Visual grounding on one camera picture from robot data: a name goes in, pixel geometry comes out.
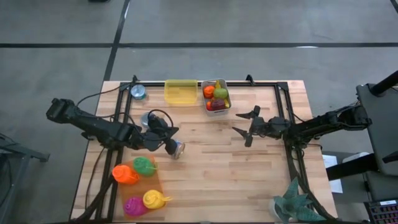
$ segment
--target gray floor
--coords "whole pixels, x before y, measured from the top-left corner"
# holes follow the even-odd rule
[[[113,42],[122,0],[0,0],[0,43]],[[132,0],[121,42],[398,42],[389,0]],[[68,219],[87,142],[77,128],[45,118],[54,97],[96,93],[110,49],[0,49],[0,132],[38,151],[18,195],[13,223]],[[357,84],[397,70],[398,48],[119,49],[111,80],[168,78],[305,80],[313,114],[355,99]],[[82,105],[94,112],[97,99]],[[365,132],[322,138],[327,151],[371,152]],[[336,199],[339,217],[361,204]]]

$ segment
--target wooden table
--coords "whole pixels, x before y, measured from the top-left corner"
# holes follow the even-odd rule
[[[294,112],[302,119],[312,118],[310,104],[301,80],[287,81]],[[104,82],[102,91],[119,86],[119,82]],[[131,115],[137,124],[143,113],[154,108],[168,112],[180,131],[175,139],[185,142],[185,153],[171,160],[164,149],[154,153],[159,176],[166,196],[173,198],[165,208],[140,217],[137,222],[273,222],[269,200],[283,195],[290,183],[284,143],[271,138],[254,138],[251,147],[244,147],[243,138],[231,127],[249,129],[250,120],[235,116],[250,112],[254,105],[261,107],[260,116],[268,120],[278,115],[275,91],[271,87],[230,87],[233,107],[226,116],[209,118],[204,112],[203,100],[198,94],[195,105],[170,107],[164,101],[162,87],[147,87],[144,101],[133,101]],[[96,114],[114,113],[117,91],[99,98]],[[282,95],[284,108],[286,104]],[[93,165],[102,147],[90,142],[73,206],[72,218],[84,211],[86,188]],[[148,154],[148,150],[125,148],[123,162]],[[90,190],[90,200],[97,194],[104,156],[99,162]],[[326,210],[337,217],[321,150],[308,146],[304,157],[312,192]],[[108,211],[109,193],[104,201]],[[124,220],[120,195],[116,199],[114,222]]]

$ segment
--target succulent plant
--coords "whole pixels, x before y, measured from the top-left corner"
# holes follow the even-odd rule
[[[287,224],[291,217],[296,220],[310,222],[325,220],[321,215],[306,207],[306,205],[312,203],[311,200],[307,199],[308,194],[298,195],[298,192],[299,183],[297,178],[295,178],[290,183],[283,197],[274,197],[276,214],[278,214],[283,223]]]

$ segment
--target green plant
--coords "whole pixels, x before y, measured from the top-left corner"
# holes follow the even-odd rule
[[[284,224],[289,222],[292,217],[301,221],[322,221],[325,220],[322,216],[315,213],[313,210],[306,207],[312,203],[307,199],[308,194],[298,195],[299,183],[295,178],[286,190],[283,197],[274,197],[275,211]]]

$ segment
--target black floor stripe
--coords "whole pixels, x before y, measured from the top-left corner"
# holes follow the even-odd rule
[[[111,48],[112,43],[78,43],[78,44],[0,44],[0,48]]]
[[[122,36],[122,31],[124,27],[124,22],[126,21],[127,11],[129,10],[130,0],[124,0],[122,13],[119,19],[118,29],[116,30],[116,34],[113,40],[113,46],[111,50],[111,55],[109,56],[108,63],[106,64],[106,70],[104,74],[104,81],[109,81],[112,74],[112,69],[114,65],[114,59],[116,58],[116,53],[118,52],[118,45],[120,42],[120,38]]]
[[[396,9],[396,12],[398,13],[398,2],[397,0],[391,0],[392,6],[394,6],[394,9]]]
[[[125,49],[206,49],[206,48],[349,48],[398,47],[398,42],[386,43],[125,43]]]

